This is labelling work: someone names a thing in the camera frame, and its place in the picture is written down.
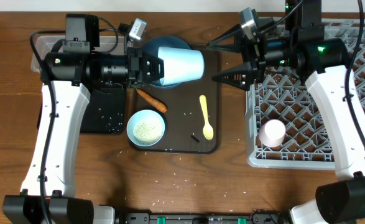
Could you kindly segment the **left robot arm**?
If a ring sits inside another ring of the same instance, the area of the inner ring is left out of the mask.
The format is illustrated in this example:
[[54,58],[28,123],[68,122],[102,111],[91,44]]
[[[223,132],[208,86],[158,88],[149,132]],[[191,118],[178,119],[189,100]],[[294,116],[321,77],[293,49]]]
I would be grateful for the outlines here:
[[34,155],[18,195],[4,198],[12,223],[117,223],[117,211],[76,198],[75,161],[81,123],[94,89],[139,88],[164,77],[164,61],[141,49],[99,51],[100,17],[67,14],[64,39],[38,57],[42,110]]

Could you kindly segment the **pink cup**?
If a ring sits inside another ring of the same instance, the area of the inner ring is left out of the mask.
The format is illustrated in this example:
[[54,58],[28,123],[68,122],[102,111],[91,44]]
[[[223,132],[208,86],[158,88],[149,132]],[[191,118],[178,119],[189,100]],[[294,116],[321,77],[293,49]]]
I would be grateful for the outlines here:
[[277,147],[283,143],[285,134],[285,124],[278,119],[272,119],[261,126],[259,140],[267,147]]

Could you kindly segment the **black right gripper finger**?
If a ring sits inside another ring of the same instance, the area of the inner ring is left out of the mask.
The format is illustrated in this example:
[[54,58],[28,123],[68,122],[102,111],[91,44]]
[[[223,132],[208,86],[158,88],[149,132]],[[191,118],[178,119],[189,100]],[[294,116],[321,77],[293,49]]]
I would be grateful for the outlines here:
[[206,49],[240,53],[242,37],[243,33],[241,30],[241,25],[236,24],[232,28],[228,29],[225,33],[221,34],[219,37],[208,42]]
[[233,68],[216,73],[211,79],[218,83],[224,83],[244,91],[249,91],[251,85],[254,84],[252,72],[251,63],[244,62]]

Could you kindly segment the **light blue cup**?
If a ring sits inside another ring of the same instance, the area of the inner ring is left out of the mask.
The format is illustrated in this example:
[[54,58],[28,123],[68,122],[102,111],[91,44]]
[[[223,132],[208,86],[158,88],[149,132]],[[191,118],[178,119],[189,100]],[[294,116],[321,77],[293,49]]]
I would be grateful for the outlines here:
[[162,86],[198,80],[204,74],[205,61],[198,50],[159,47],[158,58],[164,63]]

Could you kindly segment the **white rice pile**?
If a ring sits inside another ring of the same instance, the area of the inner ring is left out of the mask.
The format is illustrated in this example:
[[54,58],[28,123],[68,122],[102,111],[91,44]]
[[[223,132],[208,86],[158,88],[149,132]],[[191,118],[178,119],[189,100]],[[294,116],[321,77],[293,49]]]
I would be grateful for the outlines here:
[[133,136],[142,145],[154,144],[162,135],[162,123],[157,118],[142,119],[133,128]]

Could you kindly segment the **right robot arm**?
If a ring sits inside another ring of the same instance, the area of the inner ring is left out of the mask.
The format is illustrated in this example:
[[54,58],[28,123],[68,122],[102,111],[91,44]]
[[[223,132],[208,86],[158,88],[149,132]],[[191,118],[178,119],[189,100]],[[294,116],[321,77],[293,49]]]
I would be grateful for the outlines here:
[[242,64],[213,80],[242,90],[264,79],[267,67],[296,71],[321,114],[335,158],[335,183],[317,188],[315,198],[281,217],[281,223],[352,223],[365,218],[365,113],[354,83],[350,54],[339,38],[326,39],[319,0],[287,1],[284,24],[289,35],[270,39],[273,18],[247,8],[239,24],[207,44],[207,49],[240,53]]

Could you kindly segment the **dark blue plate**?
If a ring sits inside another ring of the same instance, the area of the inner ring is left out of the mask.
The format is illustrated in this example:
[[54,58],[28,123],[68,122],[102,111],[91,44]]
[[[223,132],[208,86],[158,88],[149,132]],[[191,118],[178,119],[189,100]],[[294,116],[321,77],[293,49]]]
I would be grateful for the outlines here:
[[[143,45],[142,49],[145,53],[158,57],[159,47],[171,47],[171,48],[191,50],[189,45],[184,40],[174,36],[162,36],[151,39],[146,44]],[[156,82],[153,82],[152,85],[160,86],[161,88],[167,88],[169,86],[175,86],[177,84],[162,86],[160,84],[160,80],[158,80]]]

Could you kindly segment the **light blue bowl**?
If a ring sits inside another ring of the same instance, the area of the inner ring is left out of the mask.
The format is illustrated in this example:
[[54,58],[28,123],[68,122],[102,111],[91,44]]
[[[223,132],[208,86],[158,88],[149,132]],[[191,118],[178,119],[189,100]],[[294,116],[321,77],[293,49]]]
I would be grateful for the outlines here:
[[154,110],[140,110],[130,117],[126,131],[129,140],[136,146],[153,146],[165,133],[165,121]]

